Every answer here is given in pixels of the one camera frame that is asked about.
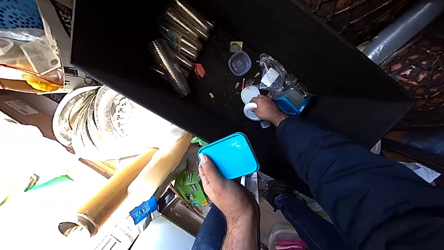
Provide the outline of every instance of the white sticker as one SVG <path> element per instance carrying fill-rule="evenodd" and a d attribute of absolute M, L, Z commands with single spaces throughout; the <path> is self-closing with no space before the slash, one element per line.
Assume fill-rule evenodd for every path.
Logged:
<path fill-rule="evenodd" d="M 270 68 L 267 73 L 262 77 L 261 83 L 265 84 L 267 87 L 270 87 L 272 83 L 279 77 L 279 72 L 275 69 Z"/>
<path fill-rule="evenodd" d="M 261 127 L 262 127 L 263 129 L 270 127 L 270 122 L 269 122 L 269 121 L 266 121 L 266 120 L 260 120 L 259 122 L 261 123 Z"/>
<path fill-rule="evenodd" d="M 33 114 L 39 113 L 37 110 L 31 108 L 30 106 L 28 106 L 27 104 L 25 104 L 24 102 L 22 102 L 20 100 L 4 101 L 4 103 L 6 103 L 6 105 L 8 105 L 9 107 L 20 112 L 22 115 L 33 115 Z"/>

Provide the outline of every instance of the jeans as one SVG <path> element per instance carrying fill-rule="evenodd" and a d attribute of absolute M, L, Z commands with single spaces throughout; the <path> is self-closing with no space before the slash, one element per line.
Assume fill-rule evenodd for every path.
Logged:
<path fill-rule="evenodd" d="M 350 247 L 330 222 L 313 212 L 305 202 L 284 194 L 274 203 L 310 250 L 346 250 Z M 192 250 L 220 250 L 226 234 L 226 220 L 213 205 L 196 236 Z"/>

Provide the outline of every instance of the blue plastic lid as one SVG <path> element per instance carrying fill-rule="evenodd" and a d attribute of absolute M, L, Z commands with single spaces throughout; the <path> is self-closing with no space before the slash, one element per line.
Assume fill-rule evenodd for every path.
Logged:
<path fill-rule="evenodd" d="M 241 76 L 250 70 L 251 59 L 247 53 L 239 51 L 231 56 L 231 58 L 228 60 L 228 66 L 233 74 L 236 76 Z"/>
<path fill-rule="evenodd" d="M 239 132 L 201 147 L 198 157 L 200 153 L 209 156 L 227 179 L 234 179 L 259 170 L 259 163 L 247 136 Z"/>

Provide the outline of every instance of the jacket sleeve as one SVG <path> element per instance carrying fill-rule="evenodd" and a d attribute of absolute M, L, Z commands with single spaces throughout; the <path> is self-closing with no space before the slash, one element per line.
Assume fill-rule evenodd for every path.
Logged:
<path fill-rule="evenodd" d="M 276 133 L 296 173 L 354 249 L 393 217 L 444 207 L 444 191 L 340 133 L 297 116 L 282 121 Z"/>

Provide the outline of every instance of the ziploc box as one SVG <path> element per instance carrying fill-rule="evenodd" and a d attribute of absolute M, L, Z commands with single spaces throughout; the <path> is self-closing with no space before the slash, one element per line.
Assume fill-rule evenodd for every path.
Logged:
<path fill-rule="evenodd" d="M 198 181 L 199 173 L 193 171 L 191 173 L 180 173 L 176 176 L 174 187 L 180 192 L 182 197 L 192 206 L 207 205 L 202 187 Z"/>

